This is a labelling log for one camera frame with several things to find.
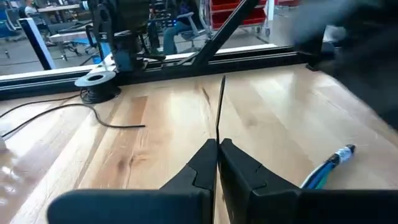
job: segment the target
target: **cable spool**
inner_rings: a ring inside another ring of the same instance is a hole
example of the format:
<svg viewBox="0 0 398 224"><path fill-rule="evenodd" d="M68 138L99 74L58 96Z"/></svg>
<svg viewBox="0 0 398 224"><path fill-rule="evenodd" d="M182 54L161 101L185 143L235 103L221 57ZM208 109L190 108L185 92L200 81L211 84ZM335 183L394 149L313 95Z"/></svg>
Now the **cable spool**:
<svg viewBox="0 0 398 224"><path fill-rule="evenodd" d="M81 100L86 104L102 103L117 97L121 90L112 79L114 72L89 73L75 81L75 85L87 92L81 94Z"/></svg>

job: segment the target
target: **red storage bin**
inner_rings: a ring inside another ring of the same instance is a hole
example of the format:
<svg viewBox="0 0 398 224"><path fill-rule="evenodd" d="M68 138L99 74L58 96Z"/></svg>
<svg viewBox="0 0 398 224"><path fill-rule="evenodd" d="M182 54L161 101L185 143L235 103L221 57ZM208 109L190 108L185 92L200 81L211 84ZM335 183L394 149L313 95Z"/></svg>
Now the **red storage bin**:
<svg viewBox="0 0 398 224"><path fill-rule="evenodd" d="M211 15L211 18L213 20L213 29L219 29L231 14L232 11L217 12ZM266 14L264 13L263 8L255 8L253 12L245 20L243 20L242 25L260 24L264 22L265 19Z"/></svg>
<svg viewBox="0 0 398 224"><path fill-rule="evenodd" d="M260 0L258 6L265 6L267 0ZM216 11L233 11L239 5L240 0L211 0L211 10Z"/></svg>

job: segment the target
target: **light wood surface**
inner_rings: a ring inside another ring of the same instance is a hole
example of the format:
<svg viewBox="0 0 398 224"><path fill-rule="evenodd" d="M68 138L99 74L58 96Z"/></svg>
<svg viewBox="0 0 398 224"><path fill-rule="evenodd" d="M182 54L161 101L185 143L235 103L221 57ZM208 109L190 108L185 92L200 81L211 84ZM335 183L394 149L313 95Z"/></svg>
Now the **light wood surface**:
<svg viewBox="0 0 398 224"><path fill-rule="evenodd" d="M221 75L123 86L96 105L112 124L99 125L86 108L66 108L35 120L6 140L1 151L1 223L46 223L49 203L76 188L157 189L208 138L215 137ZM38 99L0 102L0 113ZM1 132L51 107L79 98L26 106L0 119ZM300 185L314 167L345 144L355 156L330 174L328 189L396 189L398 138L334 79L303 65L227 74L220 124L268 169ZM228 223L218 182L215 223Z"/></svg>

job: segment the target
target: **wooden table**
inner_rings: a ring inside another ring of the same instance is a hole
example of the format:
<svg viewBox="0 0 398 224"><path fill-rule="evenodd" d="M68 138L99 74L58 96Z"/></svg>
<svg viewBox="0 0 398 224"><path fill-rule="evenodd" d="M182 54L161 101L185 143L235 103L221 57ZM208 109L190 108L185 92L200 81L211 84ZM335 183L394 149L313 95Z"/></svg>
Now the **wooden table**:
<svg viewBox="0 0 398 224"><path fill-rule="evenodd" d="M173 177L208 138L215 138L221 75L123 86L98 104L111 124L99 125L86 108L66 108L30 123L7 139L1 152L1 223L45 223L58 195L76 188L157 189ZM334 79L304 65L227 75L222 138L268 169L300 185L345 144L356 155L330 174L328 189L396 189L398 137ZM0 113L24 102L65 93L0 102ZM0 119L2 133L34 114L68 101L26 106ZM228 223L217 187L216 223Z"/></svg>

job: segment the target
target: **red shelving unit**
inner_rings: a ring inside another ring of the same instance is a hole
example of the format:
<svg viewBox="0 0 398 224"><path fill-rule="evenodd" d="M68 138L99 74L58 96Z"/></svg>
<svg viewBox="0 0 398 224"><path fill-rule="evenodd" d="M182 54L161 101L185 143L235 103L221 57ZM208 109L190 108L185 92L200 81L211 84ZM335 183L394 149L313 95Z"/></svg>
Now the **red shelving unit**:
<svg viewBox="0 0 398 224"><path fill-rule="evenodd" d="M219 29L227 20L229 15L239 5L239 0L209 0L210 2L210 22L214 30ZM253 12L243 20L242 26L261 25L266 19L264 6L267 0L260 0Z"/></svg>

